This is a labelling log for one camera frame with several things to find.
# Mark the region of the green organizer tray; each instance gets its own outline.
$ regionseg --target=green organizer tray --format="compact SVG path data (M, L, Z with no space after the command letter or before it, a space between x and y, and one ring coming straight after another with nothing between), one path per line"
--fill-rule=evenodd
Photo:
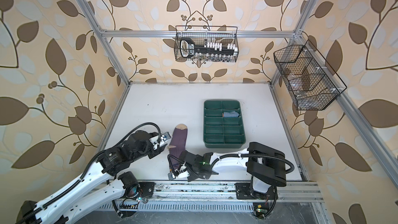
M223 117L223 112L239 117ZM241 148L246 143L240 103L235 100L207 100L204 104L203 141L207 148Z

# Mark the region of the wire basket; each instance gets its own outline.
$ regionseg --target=wire basket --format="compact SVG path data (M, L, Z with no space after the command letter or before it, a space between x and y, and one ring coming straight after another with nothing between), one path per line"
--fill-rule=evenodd
M238 28L232 26L178 25L174 43L176 61L236 62L237 31Z
M347 88L326 59L326 65L316 62L312 47L307 41L305 45L290 45L274 52L276 67L297 110L324 110ZM324 69L329 69L344 86L335 85Z

